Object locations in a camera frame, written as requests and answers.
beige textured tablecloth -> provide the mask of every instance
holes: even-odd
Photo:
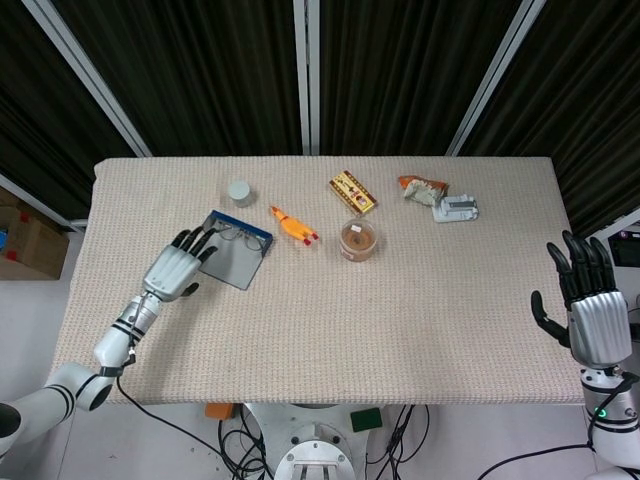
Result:
[[[349,210],[329,180],[349,169],[378,199],[382,234],[364,263],[343,259]],[[399,175],[475,195],[474,222],[436,224],[405,201]],[[548,241],[568,222],[546,158],[240,157],[110,159],[96,167],[89,227],[55,363],[98,367],[92,350],[145,271],[184,228],[221,210],[274,234],[247,291],[198,274],[165,305],[123,384],[145,403],[205,401],[497,403],[582,401],[578,365],[529,310],[540,289],[564,320]],[[247,180],[239,209],[227,185]],[[315,228],[305,247],[276,205]],[[120,401],[117,392],[112,401]]]

robot finger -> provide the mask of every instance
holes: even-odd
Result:
[[[547,318],[547,312],[544,311],[542,304],[542,295],[538,290],[531,292],[531,313],[536,322],[543,322]]]
[[[611,263],[611,257],[609,252],[602,245],[602,242],[597,238],[591,238],[591,248],[595,250],[598,255],[598,260],[602,265],[602,284],[605,291],[610,292],[616,289],[616,279],[613,275],[613,264]]]
[[[189,285],[187,288],[184,289],[184,292],[182,292],[182,295],[180,295],[180,296],[181,297],[190,297],[191,295],[193,295],[196,292],[198,287],[200,287],[200,284],[198,282],[193,282],[191,285]]]
[[[560,277],[560,290],[564,297],[564,305],[567,310],[571,310],[571,304],[579,298],[578,287],[573,276],[571,265],[569,265],[567,257],[565,257],[560,249],[553,243],[547,243],[547,251],[556,264],[556,271]]]
[[[198,234],[202,231],[202,227],[195,228],[188,236],[187,239],[180,245],[180,250],[185,252],[189,250],[189,247],[193,244]]]
[[[209,257],[211,255],[213,255],[214,253],[216,253],[217,251],[218,251],[218,247],[206,248],[205,251],[200,254],[200,256],[198,257],[198,260],[200,260],[202,263],[204,263],[207,260],[209,260]]]
[[[182,241],[184,240],[184,237],[186,237],[187,235],[189,235],[189,232],[191,230],[183,230],[181,231],[178,236],[176,238],[173,239],[173,242],[171,242],[171,246],[172,247],[179,247],[180,244],[182,243]]]
[[[569,249],[578,293],[580,296],[591,295],[593,290],[591,288],[591,278],[589,277],[589,267],[587,266],[587,254],[569,231],[562,232],[562,238]]]
[[[589,266],[589,277],[593,293],[600,293],[604,287],[602,283],[602,265],[598,259],[598,254],[584,238],[576,237],[576,239],[582,247],[582,250],[587,254],[587,265]]]
[[[216,233],[215,228],[210,228],[209,230],[207,230],[205,234],[200,238],[200,240],[196,242],[196,244],[193,246],[193,248],[189,253],[194,257],[197,257],[198,254],[200,253],[200,250],[204,248],[205,244],[209,241],[209,239],[213,236],[214,233]]]

black curtain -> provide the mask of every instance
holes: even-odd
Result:
[[[66,218],[86,218],[93,166],[132,152],[18,1],[0,2],[0,172]]]
[[[550,0],[462,149],[553,158],[574,232],[640,206],[640,3]]]
[[[291,0],[55,0],[154,155],[300,154]]]
[[[321,152],[444,154],[519,4],[323,0]]]

robotic arm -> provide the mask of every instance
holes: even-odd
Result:
[[[584,366],[581,381],[590,418],[588,444],[618,466],[589,479],[628,479],[640,474],[640,426],[631,396],[631,387],[640,378],[619,367],[633,352],[627,306],[602,243],[592,238],[589,244],[567,231],[563,239],[570,262],[553,243],[547,244],[547,250],[560,277],[568,328],[548,317],[537,290],[531,294],[531,310],[538,325],[570,348],[573,358]]]
[[[104,403],[116,377],[135,363],[135,346],[160,314],[162,303],[197,290],[199,285],[190,282],[200,265],[217,250],[209,247],[202,251],[215,233],[211,229],[200,235],[202,231],[198,227],[180,232],[147,271],[144,293],[131,300],[94,349],[100,363],[98,373],[66,363],[40,390],[14,402],[0,403],[0,462],[13,445],[42,435],[69,418],[76,407],[91,411]]]

yellow rubber chicken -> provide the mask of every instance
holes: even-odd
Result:
[[[293,238],[302,240],[305,245],[311,245],[311,240],[309,240],[309,237],[313,238],[314,240],[318,239],[318,234],[316,232],[307,227],[298,219],[286,215],[278,207],[271,207],[271,213],[273,213],[273,215],[278,219],[278,221],[280,222],[280,226],[282,226],[285,232],[287,232]]]

